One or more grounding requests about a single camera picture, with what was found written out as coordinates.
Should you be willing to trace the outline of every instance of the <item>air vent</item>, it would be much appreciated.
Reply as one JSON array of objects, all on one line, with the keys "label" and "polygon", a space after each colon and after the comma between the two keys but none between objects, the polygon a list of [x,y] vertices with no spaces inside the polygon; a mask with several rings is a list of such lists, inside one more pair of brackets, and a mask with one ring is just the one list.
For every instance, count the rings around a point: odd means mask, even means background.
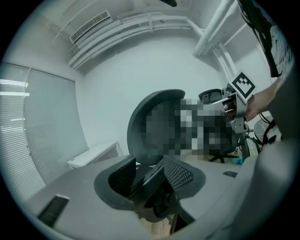
[{"label": "air vent", "polygon": [[100,13],[95,16],[87,23],[85,23],[80,29],[78,29],[71,37],[71,42],[75,43],[85,32],[87,32],[92,27],[96,26],[98,23],[103,22],[105,19],[111,18],[107,11]]}]

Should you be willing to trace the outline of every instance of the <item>black object on ceiling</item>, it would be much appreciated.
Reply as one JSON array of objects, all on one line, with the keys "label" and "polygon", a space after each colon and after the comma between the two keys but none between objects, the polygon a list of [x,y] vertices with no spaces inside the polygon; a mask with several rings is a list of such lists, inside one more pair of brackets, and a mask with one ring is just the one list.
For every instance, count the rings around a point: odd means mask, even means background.
[{"label": "black object on ceiling", "polygon": [[176,0],[160,0],[160,1],[170,5],[171,7],[176,7],[177,6]]}]

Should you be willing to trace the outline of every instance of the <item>pixelated area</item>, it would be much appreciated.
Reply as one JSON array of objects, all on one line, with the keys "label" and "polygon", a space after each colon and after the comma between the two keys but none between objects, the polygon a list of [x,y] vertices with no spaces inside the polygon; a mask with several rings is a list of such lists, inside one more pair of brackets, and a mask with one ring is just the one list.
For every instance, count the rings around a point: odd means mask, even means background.
[{"label": "pixelated area", "polygon": [[231,144],[232,129],[222,103],[203,105],[198,99],[167,101],[145,117],[142,126],[145,148],[153,155],[179,156],[187,151],[220,154]]}]

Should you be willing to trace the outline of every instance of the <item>white table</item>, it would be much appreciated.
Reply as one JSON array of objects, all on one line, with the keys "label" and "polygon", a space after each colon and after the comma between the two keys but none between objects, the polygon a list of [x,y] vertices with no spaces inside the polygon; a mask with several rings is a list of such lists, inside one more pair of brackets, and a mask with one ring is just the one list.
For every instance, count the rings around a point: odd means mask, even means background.
[{"label": "white table", "polygon": [[78,168],[78,167],[83,167],[86,166],[88,164],[92,164],[95,162],[99,162],[104,159],[101,159],[104,155],[106,155],[107,153],[109,154],[110,151],[112,151],[115,148],[116,152],[117,152],[117,157],[123,156],[122,151],[119,147],[118,142],[114,141],[114,142],[103,142],[100,143],[92,148],[90,148],[89,150],[85,151],[84,153],[78,155],[77,157],[69,160],[67,163],[69,164],[69,166],[71,167],[71,169],[73,168]]}]

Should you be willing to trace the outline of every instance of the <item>black and white square marker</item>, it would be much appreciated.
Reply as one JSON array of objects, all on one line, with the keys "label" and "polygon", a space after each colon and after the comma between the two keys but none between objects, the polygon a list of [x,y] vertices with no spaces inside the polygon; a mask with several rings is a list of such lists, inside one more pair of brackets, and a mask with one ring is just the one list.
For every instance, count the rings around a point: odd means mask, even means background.
[{"label": "black and white square marker", "polygon": [[256,88],[253,81],[241,70],[234,77],[233,81],[230,82],[230,85],[239,93],[245,103],[251,98]]}]

